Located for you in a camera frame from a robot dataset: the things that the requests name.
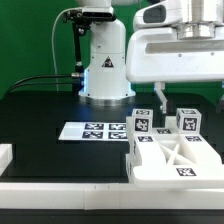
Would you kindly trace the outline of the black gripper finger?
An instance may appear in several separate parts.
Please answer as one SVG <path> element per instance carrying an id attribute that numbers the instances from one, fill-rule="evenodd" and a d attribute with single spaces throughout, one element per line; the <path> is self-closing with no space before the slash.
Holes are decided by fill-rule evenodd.
<path id="1" fill-rule="evenodd" d="M 216 112 L 217 113 L 224 113 L 224 94 L 217 101 L 217 104 L 216 104 Z"/>

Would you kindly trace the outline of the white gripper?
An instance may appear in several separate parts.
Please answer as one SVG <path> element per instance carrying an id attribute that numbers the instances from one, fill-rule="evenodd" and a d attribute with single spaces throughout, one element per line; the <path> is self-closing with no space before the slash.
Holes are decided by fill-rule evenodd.
<path id="1" fill-rule="evenodd" d="M 155 82 L 166 114 L 165 83 L 224 80 L 224 27 L 216 28 L 214 38 L 183 40 L 171 27 L 139 30 L 128 44 L 126 76 L 131 83 Z"/>

